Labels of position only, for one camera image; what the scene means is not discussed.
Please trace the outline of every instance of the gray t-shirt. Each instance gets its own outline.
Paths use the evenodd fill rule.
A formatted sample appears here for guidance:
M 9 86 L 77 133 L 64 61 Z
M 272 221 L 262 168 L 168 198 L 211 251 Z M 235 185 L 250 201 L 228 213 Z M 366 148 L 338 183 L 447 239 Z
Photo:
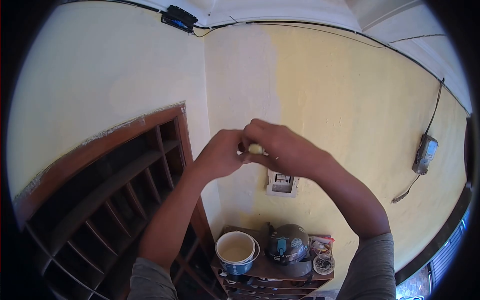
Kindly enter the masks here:
M 170 275 L 145 258 L 133 265 L 130 288 L 127 300 L 178 300 Z M 391 233 L 360 244 L 336 299 L 396 299 Z

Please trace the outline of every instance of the ceiling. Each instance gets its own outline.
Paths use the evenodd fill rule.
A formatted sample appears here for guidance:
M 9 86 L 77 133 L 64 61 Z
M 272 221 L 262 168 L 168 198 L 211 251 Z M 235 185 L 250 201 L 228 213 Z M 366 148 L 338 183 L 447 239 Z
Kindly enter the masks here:
M 334 25 L 368 35 L 419 62 L 471 113 L 468 85 L 456 52 L 421 0 L 133 0 L 166 11 L 176 5 L 198 26 L 258 20 L 299 20 Z

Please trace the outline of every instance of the blue bucket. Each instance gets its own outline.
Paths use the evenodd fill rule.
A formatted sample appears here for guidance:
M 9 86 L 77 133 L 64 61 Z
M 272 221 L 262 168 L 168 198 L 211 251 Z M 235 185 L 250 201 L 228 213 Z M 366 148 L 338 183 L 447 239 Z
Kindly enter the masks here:
M 260 245 L 249 234 L 232 231 L 216 241 L 215 251 L 225 271 L 232 275 L 242 275 L 250 270 L 260 254 Z

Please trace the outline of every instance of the light switch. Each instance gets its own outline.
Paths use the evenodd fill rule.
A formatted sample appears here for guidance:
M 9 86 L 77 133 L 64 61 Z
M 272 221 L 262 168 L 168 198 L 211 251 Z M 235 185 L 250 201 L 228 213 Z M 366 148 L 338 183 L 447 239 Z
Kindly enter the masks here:
M 272 170 L 267 173 L 268 183 L 266 194 L 269 196 L 281 196 L 295 198 L 297 196 L 297 188 L 299 178 L 285 175 Z

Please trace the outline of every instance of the person's right hand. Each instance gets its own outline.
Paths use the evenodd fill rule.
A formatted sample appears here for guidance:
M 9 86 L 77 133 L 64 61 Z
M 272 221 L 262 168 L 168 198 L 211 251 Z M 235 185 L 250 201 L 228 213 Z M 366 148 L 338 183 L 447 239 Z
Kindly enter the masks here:
M 314 179 L 319 168 L 331 156 L 307 139 L 299 136 L 287 126 L 274 125 L 253 119 L 243 129 L 243 145 L 259 144 L 268 153 L 265 155 L 247 154 L 243 163 L 255 162 L 270 170 L 285 175 Z

